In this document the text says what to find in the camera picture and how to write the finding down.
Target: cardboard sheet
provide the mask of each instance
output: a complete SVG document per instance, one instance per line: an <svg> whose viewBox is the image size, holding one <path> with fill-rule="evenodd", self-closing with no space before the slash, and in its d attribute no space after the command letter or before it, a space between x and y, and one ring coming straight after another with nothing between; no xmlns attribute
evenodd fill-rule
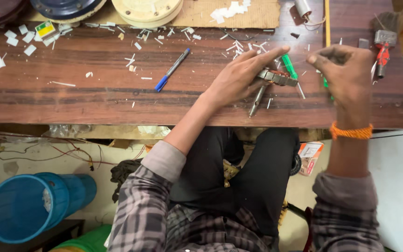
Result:
<svg viewBox="0 0 403 252"><path fill-rule="evenodd" d="M226 27L226 28L261 28L273 29L279 26L278 0L252 0L248 12L236 14L233 17L225 18L225 22L217 24L210 22L210 14L215 9L228 8L230 0L183 0L183 7L178 15L167 25L172 26L192 26L192 27ZM26 21L47 20L40 13L30 8L26 11L24 19ZM104 6L92 17L82 21L82 23L105 24L107 21L125 25L127 22L116 12L113 3L107 1Z"/></svg>

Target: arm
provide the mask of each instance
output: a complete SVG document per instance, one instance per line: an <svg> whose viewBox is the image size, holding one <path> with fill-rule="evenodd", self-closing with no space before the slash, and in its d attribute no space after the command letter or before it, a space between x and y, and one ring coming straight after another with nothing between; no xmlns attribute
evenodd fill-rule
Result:
<svg viewBox="0 0 403 252"><path fill-rule="evenodd" d="M371 66L369 50L332 46L307 61L328 80L337 108L339 129L369 126ZM376 219L377 195L367 167L368 140L338 137L329 165L317 176L312 231L322 251L383 251Z"/></svg>
<svg viewBox="0 0 403 252"><path fill-rule="evenodd" d="M262 83L250 85L254 77L288 50L278 48L258 56L251 50L237 57L164 140L152 148L120 188L109 251L164 251L169 192L195 139L219 108L260 88Z"/></svg>

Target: hammer head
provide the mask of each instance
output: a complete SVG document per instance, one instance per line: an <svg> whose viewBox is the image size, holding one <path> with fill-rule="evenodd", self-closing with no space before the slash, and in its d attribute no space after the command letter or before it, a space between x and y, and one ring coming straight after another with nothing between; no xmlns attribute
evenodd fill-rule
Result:
<svg viewBox="0 0 403 252"><path fill-rule="evenodd" d="M396 38L397 34L395 32L378 30L374 37L374 44L388 43L390 47L394 47L396 45Z"/></svg>

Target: blue marker pen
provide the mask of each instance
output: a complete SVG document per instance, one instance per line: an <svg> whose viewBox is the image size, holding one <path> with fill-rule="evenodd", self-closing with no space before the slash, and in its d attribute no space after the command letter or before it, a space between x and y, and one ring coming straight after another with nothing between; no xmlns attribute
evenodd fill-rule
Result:
<svg viewBox="0 0 403 252"><path fill-rule="evenodd" d="M169 69L169 71L167 71L166 75L160 80L160 82L155 86L155 90L160 92L161 89L164 87L164 85L167 82L167 79L169 78L169 76L171 76L171 74L173 73L173 71L175 71L175 69L178 67L178 65L184 60L184 58L186 58L186 56L189 54L190 49L186 49L186 51L178 58L178 60L175 61L174 65Z"/></svg>

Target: blue trash bin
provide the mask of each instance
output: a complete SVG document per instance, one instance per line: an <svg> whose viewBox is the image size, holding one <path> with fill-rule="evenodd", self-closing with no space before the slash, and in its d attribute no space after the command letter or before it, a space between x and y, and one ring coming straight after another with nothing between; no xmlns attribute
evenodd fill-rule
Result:
<svg viewBox="0 0 403 252"><path fill-rule="evenodd" d="M51 198L44 207L43 191ZM95 197L96 183L89 175L38 173L17 175L0 184L0 241L24 243L84 208Z"/></svg>

